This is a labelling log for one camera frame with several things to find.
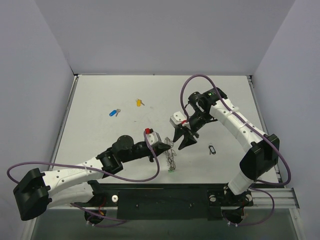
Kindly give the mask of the black tag key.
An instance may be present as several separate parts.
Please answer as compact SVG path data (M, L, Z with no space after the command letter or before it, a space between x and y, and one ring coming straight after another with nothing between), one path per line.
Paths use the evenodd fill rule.
M215 155L217 153L212 143L208 145L208 149L210 155Z

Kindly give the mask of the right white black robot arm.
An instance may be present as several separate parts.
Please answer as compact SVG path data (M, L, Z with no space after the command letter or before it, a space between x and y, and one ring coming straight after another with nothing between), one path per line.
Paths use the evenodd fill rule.
M236 204L242 193L278 164L280 140L275 135L267 135L248 121L220 89L210 89L204 93L194 92L188 98L194 110L186 118L180 111L170 117L174 127L173 141L183 138L178 149L197 143L198 131L206 124L220 122L240 143L245 155L239 163L239 173L227 184L223 192L224 201Z

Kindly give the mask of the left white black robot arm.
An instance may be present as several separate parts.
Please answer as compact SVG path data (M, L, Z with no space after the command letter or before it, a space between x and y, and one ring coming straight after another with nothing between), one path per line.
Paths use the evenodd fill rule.
M13 189L20 218L32 220L47 210L54 202L54 195L88 181L117 178L123 163L145 157L156 162L157 157L170 148L156 132L148 133L144 141L137 143L131 136L122 135L107 150L78 165L59 164L58 170L44 172L31 169Z

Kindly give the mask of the large metal keyring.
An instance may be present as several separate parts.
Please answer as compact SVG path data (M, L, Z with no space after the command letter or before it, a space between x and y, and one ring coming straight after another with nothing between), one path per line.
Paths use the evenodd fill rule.
M175 171L176 170L175 157L177 156L177 154L176 154L175 150L173 149L174 142L169 137L165 137L164 143L171 145L171 149L164 153L165 157L166 157L166 161L167 161L168 170Z

